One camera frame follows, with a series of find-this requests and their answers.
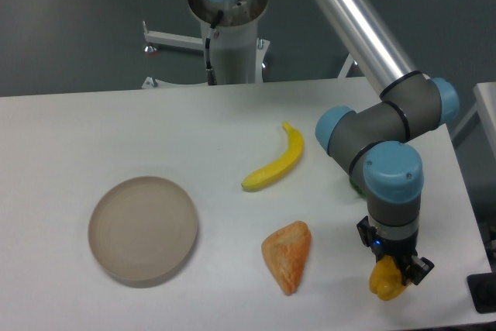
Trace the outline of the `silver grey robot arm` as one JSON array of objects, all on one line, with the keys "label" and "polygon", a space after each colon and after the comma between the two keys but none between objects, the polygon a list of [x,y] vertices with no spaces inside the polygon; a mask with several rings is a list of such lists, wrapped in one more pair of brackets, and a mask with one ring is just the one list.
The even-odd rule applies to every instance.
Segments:
[{"label": "silver grey robot arm", "polygon": [[[418,284],[433,265],[416,251],[424,177],[409,141],[452,120],[457,93],[415,68],[367,0],[315,1],[380,97],[362,112],[330,109],[315,127],[316,139],[366,195],[368,214],[357,226],[363,244],[377,259],[390,257],[403,284]],[[188,4],[201,23],[208,84],[255,82],[256,27],[267,0]]]}]

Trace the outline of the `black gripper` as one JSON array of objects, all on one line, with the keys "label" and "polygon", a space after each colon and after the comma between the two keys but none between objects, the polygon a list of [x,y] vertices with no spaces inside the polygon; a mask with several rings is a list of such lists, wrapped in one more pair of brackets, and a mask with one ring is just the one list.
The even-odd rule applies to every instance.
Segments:
[{"label": "black gripper", "polygon": [[418,257],[419,217],[403,226],[388,226],[366,215],[356,227],[362,244],[370,248],[376,263],[386,256],[394,260],[402,285],[418,285],[435,267],[427,258]]}]

